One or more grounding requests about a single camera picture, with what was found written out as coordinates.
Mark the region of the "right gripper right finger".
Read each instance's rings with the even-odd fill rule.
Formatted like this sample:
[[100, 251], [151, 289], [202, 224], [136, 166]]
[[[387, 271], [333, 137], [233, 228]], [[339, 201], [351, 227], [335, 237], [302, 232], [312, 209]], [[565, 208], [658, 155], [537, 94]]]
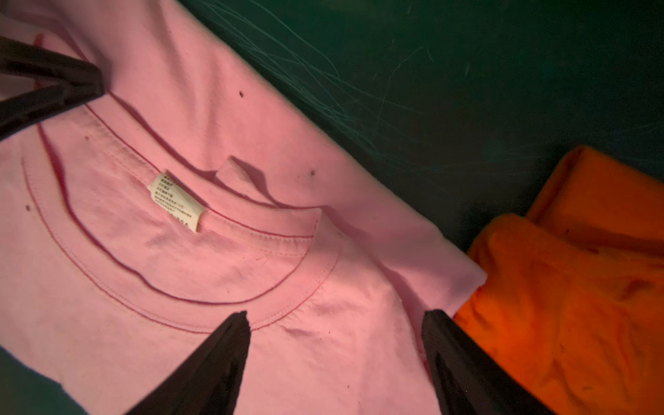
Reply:
[[551, 414], [444, 311], [425, 313], [422, 339], [442, 414]]

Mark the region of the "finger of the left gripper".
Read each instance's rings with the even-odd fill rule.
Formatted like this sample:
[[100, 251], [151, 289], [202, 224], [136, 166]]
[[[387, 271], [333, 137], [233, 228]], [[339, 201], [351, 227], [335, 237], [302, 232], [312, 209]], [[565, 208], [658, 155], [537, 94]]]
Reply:
[[1, 73], [36, 84], [29, 92], [1, 100], [2, 140], [105, 95], [97, 66], [4, 36]]

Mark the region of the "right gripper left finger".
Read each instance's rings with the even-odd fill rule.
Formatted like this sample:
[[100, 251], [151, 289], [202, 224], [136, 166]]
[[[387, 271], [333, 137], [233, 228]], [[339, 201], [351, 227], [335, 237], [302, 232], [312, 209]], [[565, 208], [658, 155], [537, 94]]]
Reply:
[[232, 414], [250, 342], [247, 313], [233, 313], [129, 413]]

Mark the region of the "orange t-shirt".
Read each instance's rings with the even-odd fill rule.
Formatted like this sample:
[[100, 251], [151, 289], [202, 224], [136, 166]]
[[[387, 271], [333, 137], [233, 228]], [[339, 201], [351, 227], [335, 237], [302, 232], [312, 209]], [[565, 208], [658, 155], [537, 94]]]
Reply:
[[559, 414], [663, 411], [663, 185], [581, 146], [489, 223], [456, 323]]

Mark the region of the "pink t-shirt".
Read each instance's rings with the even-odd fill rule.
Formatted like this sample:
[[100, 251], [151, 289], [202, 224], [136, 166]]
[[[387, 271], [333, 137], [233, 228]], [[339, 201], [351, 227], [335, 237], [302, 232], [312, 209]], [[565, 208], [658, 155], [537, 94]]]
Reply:
[[107, 94], [1, 144], [1, 345], [121, 414], [231, 314], [239, 414], [436, 414], [426, 311], [485, 274], [174, 1], [11, 1]]

